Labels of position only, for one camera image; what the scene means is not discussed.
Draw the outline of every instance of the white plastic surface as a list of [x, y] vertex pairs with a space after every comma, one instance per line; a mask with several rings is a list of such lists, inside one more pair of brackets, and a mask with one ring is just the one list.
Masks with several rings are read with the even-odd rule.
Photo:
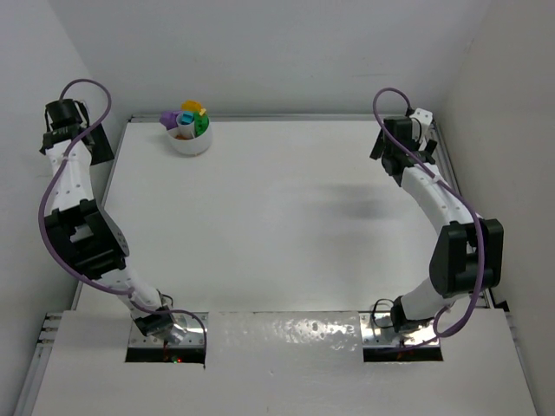
[[[366, 310], [414, 289], [436, 235], [371, 160], [374, 121], [212, 122], [184, 159], [127, 125], [106, 210], [140, 277], [200, 311]], [[78, 310], [127, 311], [83, 288]]]
[[[208, 128], [198, 137], [194, 137], [194, 123], [187, 124], [186, 126], [177, 126], [171, 130], [167, 130], [166, 137], [169, 144], [177, 152], [185, 154], [186, 156], [198, 156], [202, 154], [212, 144], [212, 124], [208, 124]], [[175, 139], [181, 134], [184, 137], [191, 137], [189, 140]]]
[[203, 370], [126, 363], [129, 320], [66, 312], [33, 415], [533, 415], [503, 311], [475, 314], [444, 361], [365, 364], [357, 313], [211, 313]]
[[401, 187], [418, 202], [429, 222], [434, 226], [435, 232], [439, 235], [441, 228], [452, 221], [459, 224], [472, 223], [468, 209], [437, 184], [436, 180], [445, 182], [437, 165], [427, 163], [426, 166], [435, 173], [434, 179], [431, 179], [419, 166], [413, 166], [403, 171]]
[[[63, 162], [63, 154], [68, 148], [70, 140], [56, 143], [47, 149], [46, 155], [52, 165], [52, 174], [56, 174]], [[82, 199], [92, 200], [93, 187], [90, 181], [90, 161], [92, 156], [83, 142], [77, 143], [68, 156], [68, 163], [62, 172], [62, 176], [56, 182], [52, 190], [52, 206], [47, 211], [65, 211], [78, 206]]]

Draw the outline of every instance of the yellow toy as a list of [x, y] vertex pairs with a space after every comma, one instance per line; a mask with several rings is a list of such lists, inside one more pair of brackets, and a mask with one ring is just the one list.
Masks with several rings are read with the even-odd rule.
[[202, 106], [197, 101], [187, 100], [183, 104], [181, 104], [182, 111], [190, 111], [191, 113], [198, 113], [202, 110]]

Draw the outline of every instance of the white panel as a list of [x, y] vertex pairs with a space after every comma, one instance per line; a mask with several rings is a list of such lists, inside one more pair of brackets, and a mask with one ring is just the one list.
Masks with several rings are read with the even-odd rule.
[[[131, 123], [106, 201], [140, 277], [192, 310], [365, 310], [428, 273], [436, 235], [369, 158], [374, 121], [212, 124], [187, 158]], [[79, 310], [127, 311], [85, 288]]]
[[203, 370], [126, 363], [129, 320], [66, 312], [33, 415], [534, 414], [501, 310], [477, 311], [443, 362], [363, 363], [357, 317], [213, 313]]
[[555, 409], [555, 3], [494, 3], [441, 126], [460, 187], [505, 227], [507, 299], [542, 414]]
[[[46, 0], [6, 0], [0, 13], [0, 414], [11, 415], [46, 312], [71, 304], [75, 283], [49, 258], [36, 222], [39, 199], [52, 177], [42, 144], [44, 105], [64, 85], [89, 76]], [[102, 93], [75, 87], [92, 117]], [[107, 134], [121, 125], [110, 117]], [[95, 169], [101, 192], [109, 164]]]
[[[488, 0], [50, 0], [127, 114], [369, 111], [402, 88], [437, 109]], [[404, 111], [384, 97], [385, 111]]]

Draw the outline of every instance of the metal mounting plate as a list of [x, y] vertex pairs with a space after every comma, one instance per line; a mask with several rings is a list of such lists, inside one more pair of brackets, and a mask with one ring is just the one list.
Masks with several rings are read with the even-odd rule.
[[[362, 335], [362, 348], [366, 353], [369, 350], [387, 351], [388, 348], [400, 348], [409, 347], [413, 345], [418, 345], [424, 341], [431, 340], [435, 338], [434, 330], [431, 323], [427, 326], [420, 326], [415, 331], [396, 333], [391, 327], [391, 320], [389, 319], [389, 312], [375, 312], [374, 316], [372, 314], [360, 313], [360, 325], [361, 325], [361, 335]], [[419, 347], [418, 350], [427, 350], [428, 353], [426, 357], [429, 357], [429, 350], [435, 349], [438, 354], [435, 354], [434, 361], [437, 361], [437, 357], [441, 357], [440, 342], [434, 341], [427, 345]]]
[[[205, 325], [206, 332], [208, 332], [208, 313], [194, 313], [202, 323]], [[167, 349], [197, 349], [204, 347], [204, 337], [202, 335], [202, 328], [199, 323], [193, 318], [184, 315], [174, 315], [175, 323], [182, 328], [186, 329], [186, 335], [179, 344], [168, 344]], [[164, 342], [154, 336], [144, 336], [137, 326], [131, 322], [131, 330], [129, 331], [129, 343], [127, 348], [140, 348], [140, 349], [156, 349], [163, 348]]]

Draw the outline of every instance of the rectangular slot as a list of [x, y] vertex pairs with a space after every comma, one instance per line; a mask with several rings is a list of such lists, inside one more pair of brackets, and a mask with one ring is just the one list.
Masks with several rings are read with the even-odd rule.
[[388, 353], [388, 348], [365, 348], [363, 354], [364, 362], [443, 361], [441, 348], [417, 348], [405, 353]]
[[[208, 314], [195, 313], [208, 331]], [[205, 346], [202, 329], [197, 321], [175, 314], [173, 320], [177, 328], [186, 334], [180, 343], [167, 344], [155, 336], [144, 336], [134, 323], [131, 323], [125, 362], [166, 362], [172, 364], [204, 364]]]
[[410, 347], [434, 338], [431, 322], [412, 332], [397, 334], [391, 327], [388, 311], [378, 311], [373, 316], [361, 312], [359, 316], [364, 362], [443, 361], [439, 341], [410, 351], [396, 351], [401, 345]]
[[203, 348], [128, 348], [126, 362], [169, 362], [172, 364], [204, 364]]

